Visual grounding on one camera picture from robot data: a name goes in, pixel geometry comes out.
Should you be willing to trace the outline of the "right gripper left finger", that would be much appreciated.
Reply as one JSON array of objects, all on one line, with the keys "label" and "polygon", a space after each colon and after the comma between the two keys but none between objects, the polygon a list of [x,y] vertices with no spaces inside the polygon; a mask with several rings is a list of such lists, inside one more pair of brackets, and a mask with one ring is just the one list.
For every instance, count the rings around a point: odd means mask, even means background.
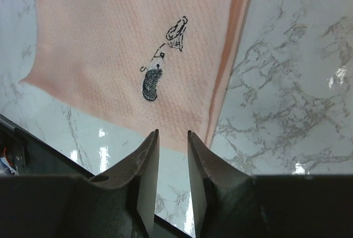
[{"label": "right gripper left finger", "polygon": [[90,179],[102,189],[98,197],[100,237],[151,237],[159,167],[159,132],[117,164]]}]

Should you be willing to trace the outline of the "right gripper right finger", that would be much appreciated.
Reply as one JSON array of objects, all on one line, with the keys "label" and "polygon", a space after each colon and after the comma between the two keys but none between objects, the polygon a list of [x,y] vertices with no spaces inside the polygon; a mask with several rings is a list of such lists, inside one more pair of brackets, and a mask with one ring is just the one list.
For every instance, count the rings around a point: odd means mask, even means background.
[{"label": "right gripper right finger", "polygon": [[188,131],[188,168],[196,237],[241,232],[247,218],[249,176]]}]

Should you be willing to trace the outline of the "plain peach towel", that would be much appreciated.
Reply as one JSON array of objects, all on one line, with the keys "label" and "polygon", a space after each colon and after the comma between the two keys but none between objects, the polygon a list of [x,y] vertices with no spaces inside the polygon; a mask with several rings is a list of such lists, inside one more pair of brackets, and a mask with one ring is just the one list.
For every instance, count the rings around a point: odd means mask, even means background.
[{"label": "plain peach towel", "polygon": [[36,0],[24,82],[95,117],[187,150],[210,145],[249,0]]}]

